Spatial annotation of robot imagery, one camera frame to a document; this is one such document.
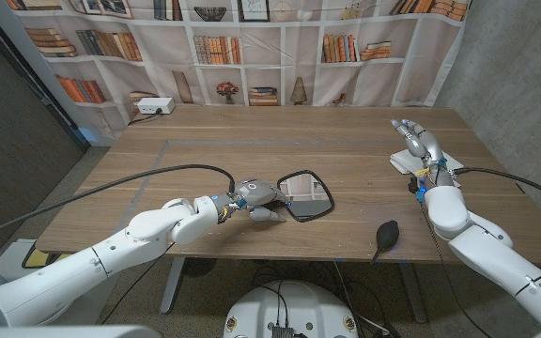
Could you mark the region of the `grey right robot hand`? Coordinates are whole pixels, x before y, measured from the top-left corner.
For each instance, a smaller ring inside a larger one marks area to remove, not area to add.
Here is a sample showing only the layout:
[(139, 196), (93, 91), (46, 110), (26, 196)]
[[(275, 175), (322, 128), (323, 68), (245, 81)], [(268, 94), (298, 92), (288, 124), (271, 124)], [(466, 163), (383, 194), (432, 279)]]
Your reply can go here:
[(401, 121), (392, 119), (391, 124), (404, 138), (409, 153), (421, 159), (435, 186), (454, 186), (441, 146), (430, 131), (409, 119)]

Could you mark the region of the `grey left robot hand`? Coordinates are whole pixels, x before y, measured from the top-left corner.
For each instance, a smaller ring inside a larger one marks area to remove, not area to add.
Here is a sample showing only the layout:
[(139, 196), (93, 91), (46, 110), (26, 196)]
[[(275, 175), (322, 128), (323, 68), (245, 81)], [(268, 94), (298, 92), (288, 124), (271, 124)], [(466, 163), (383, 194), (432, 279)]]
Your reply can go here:
[(229, 195), (227, 204), (230, 211), (244, 210), (253, 221), (285, 222), (286, 218), (267, 208), (268, 203), (285, 204), (288, 198), (278, 188), (267, 181), (250, 179), (236, 185), (235, 191)]

